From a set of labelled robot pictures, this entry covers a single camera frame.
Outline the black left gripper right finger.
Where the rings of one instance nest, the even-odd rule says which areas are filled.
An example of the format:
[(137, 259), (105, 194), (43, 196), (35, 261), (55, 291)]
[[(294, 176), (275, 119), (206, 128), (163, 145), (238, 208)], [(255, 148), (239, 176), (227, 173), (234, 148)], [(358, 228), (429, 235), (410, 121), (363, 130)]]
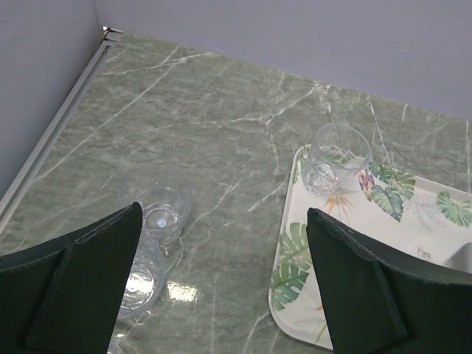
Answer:
[(471, 274), (399, 251), (320, 209), (307, 219), (335, 353), (471, 352)]

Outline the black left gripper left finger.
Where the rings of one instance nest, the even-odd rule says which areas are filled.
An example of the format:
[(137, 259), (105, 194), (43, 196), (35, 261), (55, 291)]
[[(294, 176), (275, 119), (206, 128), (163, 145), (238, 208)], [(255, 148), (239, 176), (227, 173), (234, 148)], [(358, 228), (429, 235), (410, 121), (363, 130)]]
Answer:
[(134, 202), (1, 256), (2, 353), (106, 353), (142, 231)]

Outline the clear faceted glass bottom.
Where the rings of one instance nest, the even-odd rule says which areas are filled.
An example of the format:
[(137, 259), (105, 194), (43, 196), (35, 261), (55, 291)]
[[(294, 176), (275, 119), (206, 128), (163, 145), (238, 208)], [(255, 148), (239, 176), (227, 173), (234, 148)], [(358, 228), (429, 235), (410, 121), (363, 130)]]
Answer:
[(141, 238), (126, 283), (117, 319), (138, 316), (151, 308), (165, 284), (165, 258), (150, 238)]

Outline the clear faceted glass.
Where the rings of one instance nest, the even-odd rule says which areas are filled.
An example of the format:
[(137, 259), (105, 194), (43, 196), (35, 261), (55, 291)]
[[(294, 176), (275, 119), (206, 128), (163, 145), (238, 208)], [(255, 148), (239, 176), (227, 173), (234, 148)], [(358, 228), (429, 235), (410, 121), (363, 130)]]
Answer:
[(324, 125), (311, 142), (302, 183), (317, 194), (332, 193), (365, 169), (371, 158), (372, 148), (359, 131), (340, 123)]
[(126, 283), (117, 319), (138, 316), (151, 308), (165, 284), (165, 258), (150, 238), (141, 238)]
[(141, 187), (127, 183), (118, 194), (118, 204), (137, 202), (142, 208), (142, 233), (158, 246), (176, 241), (192, 211), (191, 184), (152, 182)]

